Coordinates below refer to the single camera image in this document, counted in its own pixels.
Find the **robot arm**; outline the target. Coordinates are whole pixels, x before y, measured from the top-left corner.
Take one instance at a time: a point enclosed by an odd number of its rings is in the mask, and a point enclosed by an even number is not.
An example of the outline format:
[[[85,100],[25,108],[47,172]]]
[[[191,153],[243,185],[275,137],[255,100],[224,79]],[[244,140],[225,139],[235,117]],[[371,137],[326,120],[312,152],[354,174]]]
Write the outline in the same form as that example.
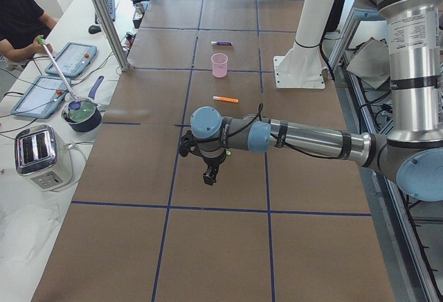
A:
[[[293,47],[273,59],[275,85],[284,93],[324,89],[317,64],[334,73],[341,105],[358,124],[373,105],[387,104],[383,133],[351,133],[265,118],[222,116],[201,107],[190,116],[180,141],[182,156],[201,157],[203,180],[216,182],[229,150],[266,152],[288,148],[318,159],[350,160],[395,183],[403,193],[425,202],[442,199],[442,75],[439,7],[442,0],[305,0]],[[366,84],[350,73],[349,44],[361,21],[385,21],[389,64],[381,87],[366,99]]]

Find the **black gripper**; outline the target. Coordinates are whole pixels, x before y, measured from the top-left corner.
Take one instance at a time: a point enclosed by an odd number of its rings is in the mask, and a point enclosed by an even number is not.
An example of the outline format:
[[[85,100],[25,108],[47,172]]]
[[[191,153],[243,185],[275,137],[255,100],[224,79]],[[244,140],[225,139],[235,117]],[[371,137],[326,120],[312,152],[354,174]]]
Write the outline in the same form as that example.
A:
[[[206,171],[203,174],[204,183],[207,185],[216,183],[219,166],[226,160],[226,153],[221,152],[215,157],[209,157],[206,154],[202,154],[202,157],[207,165]]]

